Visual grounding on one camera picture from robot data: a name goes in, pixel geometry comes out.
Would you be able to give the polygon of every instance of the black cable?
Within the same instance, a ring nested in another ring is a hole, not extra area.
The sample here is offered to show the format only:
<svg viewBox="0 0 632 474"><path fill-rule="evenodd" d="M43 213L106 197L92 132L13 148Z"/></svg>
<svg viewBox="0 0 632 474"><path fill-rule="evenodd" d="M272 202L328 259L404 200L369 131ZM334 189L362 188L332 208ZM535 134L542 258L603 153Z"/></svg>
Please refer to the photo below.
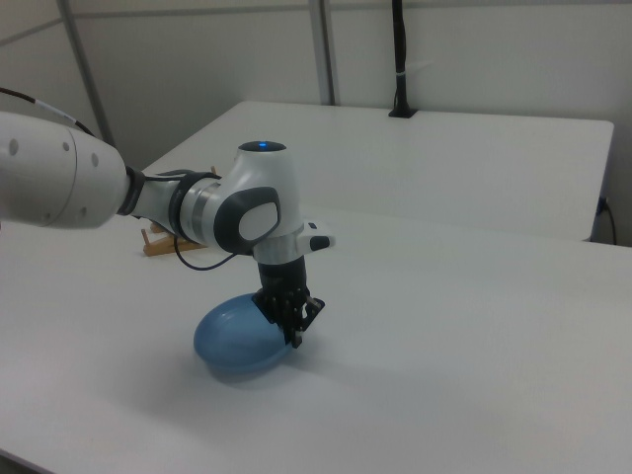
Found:
<svg viewBox="0 0 632 474"><path fill-rule="evenodd" d="M7 89L5 87L0 87L0 93L7 94L8 96L17 97L18 99L22 99L24 101L30 102L31 104L34 104L49 112L52 112L56 116L64 117L66 120L72 121L75 125L77 125L78 128L81 128L83 131L85 131L89 135L95 136L95 134L92 131L90 131L90 129L86 125L84 125L82 122L80 122L78 119L76 119L75 117L71 117L66 112L56 109L55 107L47 104L44 101L40 101L39 99L36 99L35 97L27 96L26 94L23 94L22 92L12 91L11 89Z"/></svg>
<svg viewBox="0 0 632 474"><path fill-rule="evenodd" d="M603 210L607 210L608 216L610 217L610 226L612 227L612 245L616 244L616 226L614 225L614 216L612 215L612 209L608 205L608 202L603 203Z"/></svg>
<svg viewBox="0 0 632 474"><path fill-rule="evenodd" d="M221 262L219 262L218 264L215 265L211 265L210 267L196 267L194 265L191 265L189 262L187 262L185 260L185 258L182 256L182 254L180 253L180 249L178 248L178 237L174 235L174 249L176 250L176 255L178 256L178 258L180 259L180 261L185 264L185 266L189 267L191 270L196 270L198 272L207 272L209 270L214 270L217 267L221 267L222 265L224 265L226 262L228 262L230 259L233 259L235 257L237 257L237 254L232 254L229 255L228 257L226 257L224 260L222 260Z"/></svg>
<svg viewBox="0 0 632 474"><path fill-rule="evenodd" d="M166 171L164 173L157 173L157 176L146 176L145 181L157 181L158 183L164 183L167 181L181 181L188 173L193 173L191 170L173 170ZM213 180L221 180L221 176L217 176L214 173L208 173L208 177Z"/></svg>
<svg viewBox="0 0 632 474"><path fill-rule="evenodd" d="M160 177L160 176L146 176L145 181L157 181L158 183L163 183L166 181L181 181L183 179L182 176L169 176L169 177Z"/></svg>
<svg viewBox="0 0 632 474"><path fill-rule="evenodd" d="M35 97L27 96L26 94L22 94L21 92L12 91L11 89L5 89L4 87L0 87L0 92L3 94L7 94L9 96L17 97L18 99L23 99L31 104L36 102Z"/></svg>

